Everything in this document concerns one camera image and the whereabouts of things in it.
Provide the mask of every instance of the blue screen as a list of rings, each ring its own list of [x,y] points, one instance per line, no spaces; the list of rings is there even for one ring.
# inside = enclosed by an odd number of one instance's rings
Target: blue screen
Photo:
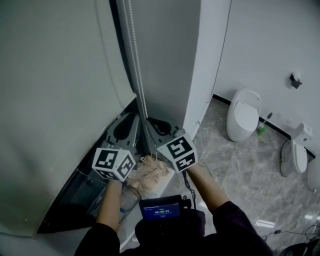
[[[144,216],[144,219],[148,221],[156,221],[156,220],[179,217],[180,207],[178,203],[166,204],[161,206],[144,207],[143,216]]]

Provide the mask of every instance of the marble floor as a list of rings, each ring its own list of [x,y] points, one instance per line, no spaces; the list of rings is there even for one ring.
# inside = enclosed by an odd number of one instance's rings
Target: marble floor
[[[275,230],[304,233],[317,222],[320,193],[308,190],[307,172],[291,173],[288,177],[280,175],[279,150],[286,138],[275,130],[269,128],[262,136],[255,132],[244,142],[230,141],[226,130],[228,107],[215,99],[209,105],[194,138],[200,164],[208,167],[229,198],[246,213],[260,236]],[[173,176],[162,196],[178,194],[191,198],[182,174]],[[206,214],[206,235],[215,233],[212,215],[198,191],[196,203],[197,209]],[[258,226],[258,220],[274,223],[274,227]],[[305,235],[288,232],[271,234],[267,239],[276,254],[290,245],[304,242],[308,242]],[[136,246],[132,243],[126,246],[132,247]]]

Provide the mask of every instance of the forearm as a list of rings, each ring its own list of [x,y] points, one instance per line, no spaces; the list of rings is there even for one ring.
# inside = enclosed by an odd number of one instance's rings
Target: forearm
[[[110,180],[105,191],[103,201],[100,206],[97,223],[105,224],[111,227],[115,232],[118,231],[120,221],[120,197],[122,183]]]
[[[187,173],[212,214],[218,207],[230,201],[225,191],[210,176],[208,170],[194,164],[187,169]]]

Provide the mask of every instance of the white marker cube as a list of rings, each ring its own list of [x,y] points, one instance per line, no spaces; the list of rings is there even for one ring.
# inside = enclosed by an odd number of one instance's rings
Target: white marker cube
[[[92,168],[104,179],[124,182],[135,164],[129,150],[97,148]]]
[[[198,162],[197,149],[186,133],[156,149],[177,173]]]

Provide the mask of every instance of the black baseboard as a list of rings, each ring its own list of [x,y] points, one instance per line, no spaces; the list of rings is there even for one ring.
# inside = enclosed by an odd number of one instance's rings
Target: black baseboard
[[[223,102],[223,103],[225,103],[225,104],[227,104],[227,105],[230,105],[230,104],[231,104],[231,101],[230,101],[230,100],[225,99],[225,98],[222,98],[222,97],[220,97],[220,96],[218,96],[218,95],[216,95],[216,94],[213,94],[212,98],[214,98],[214,99],[216,99],[216,100],[218,100],[218,101],[220,101],[220,102]],[[259,117],[259,121],[260,121],[260,122],[264,122],[265,119],[260,116],[260,117]],[[264,124],[267,125],[267,126],[269,126],[269,127],[272,128],[272,129],[274,129],[274,130],[277,131],[278,133],[282,134],[282,135],[283,135],[284,137],[286,137],[287,139],[291,140],[291,136],[290,136],[288,133],[286,133],[284,130],[281,130],[279,127],[275,126],[274,124],[270,123],[269,121],[266,121]],[[307,148],[305,148],[305,149],[306,149],[306,152],[308,153],[309,156],[311,156],[313,159],[316,158],[315,154],[313,154],[309,149],[307,149]]]

